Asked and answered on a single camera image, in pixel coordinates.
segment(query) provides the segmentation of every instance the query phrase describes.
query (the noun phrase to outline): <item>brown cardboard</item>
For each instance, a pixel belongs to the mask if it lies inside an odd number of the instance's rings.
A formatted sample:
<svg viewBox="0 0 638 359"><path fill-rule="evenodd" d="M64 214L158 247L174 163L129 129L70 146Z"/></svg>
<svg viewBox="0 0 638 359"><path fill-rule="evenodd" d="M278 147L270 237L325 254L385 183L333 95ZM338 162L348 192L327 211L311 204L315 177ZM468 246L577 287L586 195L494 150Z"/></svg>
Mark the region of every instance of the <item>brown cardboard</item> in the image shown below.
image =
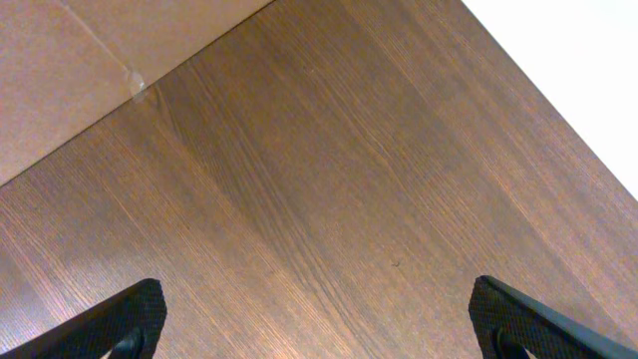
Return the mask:
<svg viewBox="0 0 638 359"><path fill-rule="evenodd" d="M268 2L1 1L0 184Z"/></svg>

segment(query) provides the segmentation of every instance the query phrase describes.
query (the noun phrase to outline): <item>dark wood streak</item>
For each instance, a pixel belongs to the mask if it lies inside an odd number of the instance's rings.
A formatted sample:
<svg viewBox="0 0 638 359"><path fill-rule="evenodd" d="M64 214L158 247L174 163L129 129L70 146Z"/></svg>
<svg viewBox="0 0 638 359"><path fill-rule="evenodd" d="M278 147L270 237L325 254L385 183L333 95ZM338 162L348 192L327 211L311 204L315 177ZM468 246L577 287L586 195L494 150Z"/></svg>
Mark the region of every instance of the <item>dark wood streak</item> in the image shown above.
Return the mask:
<svg viewBox="0 0 638 359"><path fill-rule="evenodd" d="M2 351L149 276L158 357L478 357L481 274L638 344L636 201L460 1L275 1L0 203Z"/></svg>

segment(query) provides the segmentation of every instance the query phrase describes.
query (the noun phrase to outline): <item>white wall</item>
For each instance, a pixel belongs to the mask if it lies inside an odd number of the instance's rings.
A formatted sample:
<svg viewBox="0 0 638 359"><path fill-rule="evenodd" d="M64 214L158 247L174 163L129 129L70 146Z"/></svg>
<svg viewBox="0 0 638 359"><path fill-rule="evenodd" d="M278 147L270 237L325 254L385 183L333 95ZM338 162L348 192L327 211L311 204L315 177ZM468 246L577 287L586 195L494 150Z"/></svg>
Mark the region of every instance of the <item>white wall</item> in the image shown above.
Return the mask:
<svg viewBox="0 0 638 359"><path fill-rule="evenodd" d="M464 0L638 198L638 0Z"/></svg>

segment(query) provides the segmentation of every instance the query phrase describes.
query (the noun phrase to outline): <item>black object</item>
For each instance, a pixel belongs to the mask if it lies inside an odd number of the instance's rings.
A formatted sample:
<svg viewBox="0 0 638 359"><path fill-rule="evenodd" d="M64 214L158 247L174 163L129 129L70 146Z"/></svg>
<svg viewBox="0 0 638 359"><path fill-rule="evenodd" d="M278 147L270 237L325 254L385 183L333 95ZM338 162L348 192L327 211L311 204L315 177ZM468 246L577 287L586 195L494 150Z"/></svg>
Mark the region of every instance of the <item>black object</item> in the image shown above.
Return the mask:
<svg viewBox="0 0 638 359"><path fill-rule="evenodd" d="M160 282L144 279L0 359L151 358L165 319Z"/></svg>
<svg viewBox="0 0 638 359"><path fill-rule="evenodd" d="M470 319L483 358L638 358L638 353L490 277L475 282Z"/></svg>

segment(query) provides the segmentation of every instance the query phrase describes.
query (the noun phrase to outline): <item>wood grain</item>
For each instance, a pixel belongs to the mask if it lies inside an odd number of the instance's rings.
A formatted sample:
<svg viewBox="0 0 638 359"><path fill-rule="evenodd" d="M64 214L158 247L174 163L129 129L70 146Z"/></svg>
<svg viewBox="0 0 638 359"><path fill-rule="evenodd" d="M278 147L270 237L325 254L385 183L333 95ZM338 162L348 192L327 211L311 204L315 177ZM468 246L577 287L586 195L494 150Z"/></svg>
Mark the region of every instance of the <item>wood grain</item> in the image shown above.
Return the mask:
<svg viewBox="0 0 638 359"><path fill-rule="evenodd" d="M460 1L278 0L0 202L0 350L143 277L160 358L476 358L481 274L638 344L636 201Z"/></svg>

